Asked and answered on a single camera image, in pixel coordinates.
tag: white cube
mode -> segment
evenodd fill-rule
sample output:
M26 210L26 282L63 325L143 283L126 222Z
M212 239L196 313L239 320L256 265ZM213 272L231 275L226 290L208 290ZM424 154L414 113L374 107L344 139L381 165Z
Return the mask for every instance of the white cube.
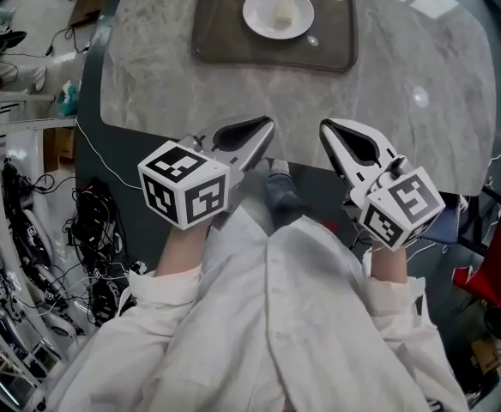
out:
M423 167L366 197L359 223L391 251L417 239L445 203Z
M146 204L180 229L227 208L230 169L175 142L138 164Z

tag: brown tray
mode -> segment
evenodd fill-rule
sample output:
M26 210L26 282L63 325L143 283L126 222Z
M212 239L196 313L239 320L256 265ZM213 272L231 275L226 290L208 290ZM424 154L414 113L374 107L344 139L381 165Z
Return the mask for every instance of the brown tray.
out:
M353 0L310 0L315 17L294 39L267 39L243 19L245 0L197 0L191 47L208 63L282 64L346 72L357 60Z

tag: gray table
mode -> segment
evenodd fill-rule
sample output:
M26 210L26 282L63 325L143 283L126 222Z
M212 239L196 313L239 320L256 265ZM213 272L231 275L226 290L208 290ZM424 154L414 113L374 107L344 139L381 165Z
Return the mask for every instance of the gray table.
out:
M195 0L121 0L104 61L102 118L180 138L217 118L268 114L278 125L270 156L327 168L319 122L351 118L382 131L441 191L478 194L495 131L482 26L447 0L355 1L359 59L340 75L198 63L190 54Z

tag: person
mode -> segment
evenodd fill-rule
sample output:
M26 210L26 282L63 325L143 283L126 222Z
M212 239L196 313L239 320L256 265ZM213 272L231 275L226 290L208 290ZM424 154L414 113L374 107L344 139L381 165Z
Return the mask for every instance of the person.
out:
M405 250L373 243L364 276L286 162L266 186L270 237L239 206L130 273L136 306L96 333L61 412L468 410Z

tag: white sleeve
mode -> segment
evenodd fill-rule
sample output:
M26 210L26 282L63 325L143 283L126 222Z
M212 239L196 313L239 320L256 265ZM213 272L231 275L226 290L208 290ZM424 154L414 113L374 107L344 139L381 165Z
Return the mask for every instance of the white sleeve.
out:
M59 412L135 410L142 400L142 386L193 307L200 281L201 266L161 277L130 272L136 306L106 322L96 333Z
M424 278L408 278L407 284L368 278L365 297L372 322L384 341L414 377L432 410L468 410L456 382L438 329L428 316ZM416 300L423 296L420 313ZM436 408L439 402L443 408Z

